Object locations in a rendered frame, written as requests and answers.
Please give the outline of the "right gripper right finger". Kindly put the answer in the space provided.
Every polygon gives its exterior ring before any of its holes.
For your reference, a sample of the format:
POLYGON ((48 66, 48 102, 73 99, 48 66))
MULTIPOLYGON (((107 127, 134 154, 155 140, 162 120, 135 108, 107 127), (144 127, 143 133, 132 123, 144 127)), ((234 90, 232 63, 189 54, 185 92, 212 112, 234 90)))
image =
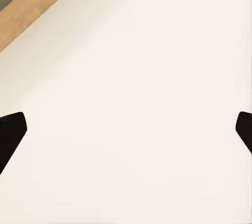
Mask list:
POLYGON ((252 153, 252 113, 241 111, 235 129, 250 153, 252 153))

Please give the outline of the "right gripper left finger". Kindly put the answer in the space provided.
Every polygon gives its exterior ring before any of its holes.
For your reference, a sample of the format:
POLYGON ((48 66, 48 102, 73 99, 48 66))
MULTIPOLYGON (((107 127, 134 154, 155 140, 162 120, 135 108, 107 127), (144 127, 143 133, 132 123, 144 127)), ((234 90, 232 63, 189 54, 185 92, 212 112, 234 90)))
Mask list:
POLYGON ((0 174, 27 133, 23 112, 0 117, 0 174))

